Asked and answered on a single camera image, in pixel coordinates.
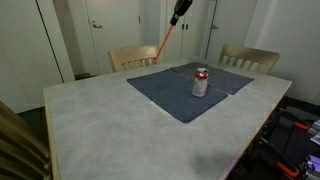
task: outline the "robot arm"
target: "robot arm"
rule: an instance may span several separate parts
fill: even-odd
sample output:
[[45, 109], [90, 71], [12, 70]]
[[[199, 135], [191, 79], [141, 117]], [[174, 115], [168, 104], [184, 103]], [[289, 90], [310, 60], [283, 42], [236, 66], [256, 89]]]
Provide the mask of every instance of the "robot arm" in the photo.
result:
[[181, 16], [183, 16], [192, 4], [192, 0], [177, 0], [174, 7], [174, 14], [170, 20], [170, 24], [175, 26]]

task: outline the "door handle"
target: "door handle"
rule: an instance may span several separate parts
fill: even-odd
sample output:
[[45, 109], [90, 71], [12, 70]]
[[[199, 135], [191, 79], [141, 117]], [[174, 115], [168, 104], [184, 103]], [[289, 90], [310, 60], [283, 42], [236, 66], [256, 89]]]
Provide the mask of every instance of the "door handle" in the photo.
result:
[[212, 26], [211, 26], [211, 29], [219, 29], [219, 27], [216, 26], [216, 25], [212, 25]]
[[95, 21], [92, 21], [92, 27], [94, 27], [94, 28], [103, 28], [103, 26], [102, 26], [102, 25], [100, 25], [100, 24], [96, 24], [96, 22], [95, 22]]
[[100, 24], [92, 24], [92, 26], [93, 26], [94, 28], [103, 28], [103, 26], [100, 25]]

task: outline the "table edge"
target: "table edge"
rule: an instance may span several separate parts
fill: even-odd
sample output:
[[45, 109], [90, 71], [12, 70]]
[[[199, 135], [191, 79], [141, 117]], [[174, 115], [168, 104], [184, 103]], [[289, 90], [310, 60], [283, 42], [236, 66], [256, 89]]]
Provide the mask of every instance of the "table edge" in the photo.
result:
[[[283, 92], [282, 96], [279, 96], [279, 98], [277, 99], [277, 102], [274, 105], [274, 107], [271, 108], [270, 113], [268, 114], [268, 117], [271, 115], [272, 111], [276, 108], [276, 105], [279, 104], [280, 100], [283, 98], [283, 96], [286, 94], [286, 92], [289, 90], [289, 88], [292, 85], [292, 81], [289, 81], [289, 84], [286, 88], [286, 90]], [[242, 147], [240, 148], [239, 152], [236, 154], [236, 157], [234, 159], [231, 160], [231, 162], [223, 169], [222, 173], [219, 175], [218, 179], [220, 180], [224, 180], [228, 177], [228, 175], [230, 174], [230, 172], [232, 171], [232, 169], [234, 168], [234, 166], [237, 164], [237, 162], [239, 161], [239, 159], [241, 158], [241, 156], [243, 155], [244, 151], [247, 149], [247, 147], [250, 145], [250, 143], [252, 142], [252, 140], [256, 137], [256, 135], [258, 134], [258, 132], [260, 131], [261, 127], [264, 125], [264, 123], [266, 122], [263, 121], [263, 123], [261, 123], [259, 125], [259, 128], [257, 127], [253, 136], [249, 136], [247, 139], [247, 144], [242, 145]]]
[[57, 152], [55, 147], [52, 123], [51, 123], [51, 116], [49, 111], [48, 105], [48, 96], [46, 88], [43, 90], [44, 93], [44, 104], [45, 104], [45, 111], [46, 111], [46, 120], [47, 120], [47, 129], [48, 129], [48, 139], [49, 139], [49, 149], [50, 149], [50, 159], [51, 159], [51, 167], [52, 167], [52, 178], [54, 180], [60, 180], [60, 173], [58, 168], [57, 162]]

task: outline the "red handle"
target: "red handle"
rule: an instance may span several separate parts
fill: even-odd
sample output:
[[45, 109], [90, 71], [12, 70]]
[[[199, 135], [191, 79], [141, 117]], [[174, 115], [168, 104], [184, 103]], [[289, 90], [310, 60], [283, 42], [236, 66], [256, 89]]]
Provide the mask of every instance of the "red handle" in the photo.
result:
[[296, 126], [297, 128], [302, 129], [303, 131], [308, 131], [309, 130], [308, 126], [306, 126], [304, 124], [301, 124], [299, 122], [294, 122], [294, 126]]
[[281, 162], [277, 162], [276, 166], [286, 175], [292, 177], [292, 178], [296, 178], [299, 174], [300, 171], [299, 169], [296, 168], [295, 172], [292, 172], [290, 169], [288, 169], [285, 165], [283, 165]]

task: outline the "can label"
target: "can label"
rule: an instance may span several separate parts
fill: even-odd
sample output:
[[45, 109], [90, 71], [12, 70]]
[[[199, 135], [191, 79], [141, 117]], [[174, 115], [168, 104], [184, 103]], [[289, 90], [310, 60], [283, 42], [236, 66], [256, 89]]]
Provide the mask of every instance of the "can label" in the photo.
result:
[[206, 95], [207, 87], [208, 87], [208, 78], [207, 79], [194, 78], [192, 94], [197, 97], [203, 97]]

